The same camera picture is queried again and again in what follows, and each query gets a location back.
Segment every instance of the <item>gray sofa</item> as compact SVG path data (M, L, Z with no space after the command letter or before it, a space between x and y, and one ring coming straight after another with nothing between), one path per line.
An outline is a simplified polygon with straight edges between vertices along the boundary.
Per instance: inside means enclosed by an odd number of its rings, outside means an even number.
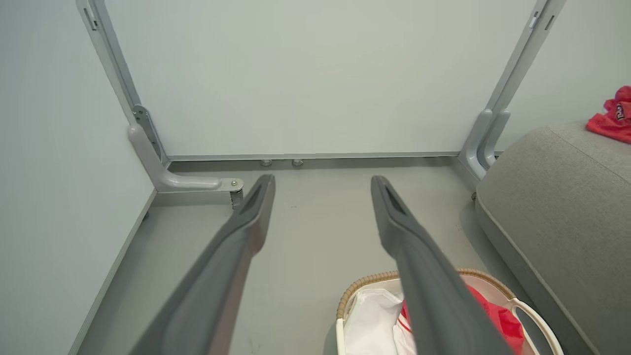
M536 129L476 189L489 240L569 354L631 354L631 145Z

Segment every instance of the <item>gray bracket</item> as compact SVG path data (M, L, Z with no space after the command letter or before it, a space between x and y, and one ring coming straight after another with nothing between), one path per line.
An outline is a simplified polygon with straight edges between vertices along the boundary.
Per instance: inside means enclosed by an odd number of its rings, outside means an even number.
M170 163L149 110L140 101L125 62L105 0L76 0L79 14L97 52L107 78L129 121L128 137L159 193L192 191L230 192L233 207L243 200L241 179L181 176L168 170Z
M481 180L495 163L495 145L510 118L508 105L550 33L565 1L537 0L487 107L478 115L464 142L458 160L477 180Z
M489 170L491 165L495 163L495 146L497 144L497 140L502 135L504 131L504 127L506 127L506 122L509 121L510 111L504 110L497 115L497 118L493 121L493 125L488 130L487 137L482 142L480 149L478 150L478 160L480 164L486 169Z
M190 191L229 191L242 193L243 180L220 179L218 177L183 176L170 172L162 165L155 154L144 129L138 123L130 124L127 131L129 141L134 146L144 169L159 193Z
M160 157L160 162L162 163L162 165L167 165L168 158L167 155L164 154L162 143L160 142L160 139L156 134L156 130L153 127L153 122L151 121L149 110L142 105L134 105L131 111L134 114L134 118L136 118L136 122L144 129L144 132L147 134L147 138L149 138L149 141L153 145L153 149Z

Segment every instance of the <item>red cloth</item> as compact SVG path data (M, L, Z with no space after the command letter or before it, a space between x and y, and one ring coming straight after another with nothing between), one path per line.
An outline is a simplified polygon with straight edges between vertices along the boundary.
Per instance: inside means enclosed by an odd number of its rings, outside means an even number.
M504 340L516 355L521 355L521 348L524 345L524 329L517 317L509 310L487 301L476 289L467 285L473 297L478 300L484 311L491 318L491 322L495 324L500 334L504 336Z
M604 102L606 114L595 114L587 129L599 135L631 144L631 87L618 90L616 97Z

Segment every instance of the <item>floor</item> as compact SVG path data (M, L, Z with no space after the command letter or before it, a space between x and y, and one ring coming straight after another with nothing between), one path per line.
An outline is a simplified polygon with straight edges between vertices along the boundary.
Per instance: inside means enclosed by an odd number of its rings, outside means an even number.
M238 177L245 192L276 176L268 237L252 261L230 354L336 354L339 299L355 280L395 270L382 249L370 178L390 180L455 267L490 272L521 299L475 220L475 182L450 157L178 163L180 174ZM158 195L129 247L80 349L125 354L232 210L227 194Z

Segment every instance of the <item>white panel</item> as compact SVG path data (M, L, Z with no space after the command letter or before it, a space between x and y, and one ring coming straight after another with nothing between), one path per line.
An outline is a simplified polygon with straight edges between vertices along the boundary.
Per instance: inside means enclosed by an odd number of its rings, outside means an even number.
M534 0L110 0L169 155L459 151Z
M509 105L497 150L550 123L584 120L631 85L629 0L568 0Z
M0 2L0 354L67 354L153 192L74 1Z

